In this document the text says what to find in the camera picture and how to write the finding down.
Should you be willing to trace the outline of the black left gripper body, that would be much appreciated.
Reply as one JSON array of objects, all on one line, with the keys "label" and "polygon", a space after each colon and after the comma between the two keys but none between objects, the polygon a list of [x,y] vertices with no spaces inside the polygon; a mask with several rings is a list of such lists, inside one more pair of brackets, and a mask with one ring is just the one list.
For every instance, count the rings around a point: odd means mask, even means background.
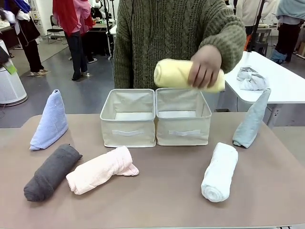
[{"label": "black left gripper body", "polygon": [[4,66],[9,62],[10,56],[5,52],[5,50],[0,46],[0,65]]}]

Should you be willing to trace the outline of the person's left hand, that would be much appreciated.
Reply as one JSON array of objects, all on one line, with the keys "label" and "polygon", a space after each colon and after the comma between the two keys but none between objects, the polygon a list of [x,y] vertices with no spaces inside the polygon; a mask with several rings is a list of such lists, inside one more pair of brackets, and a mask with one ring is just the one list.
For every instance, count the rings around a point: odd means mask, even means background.
[{"label": "person's left hand", "polygon": [[212,87],[217,78],[222,64],[219,50],[212,45],[201,47],[191,58],[193,62],[188,83],[194,88]]}]

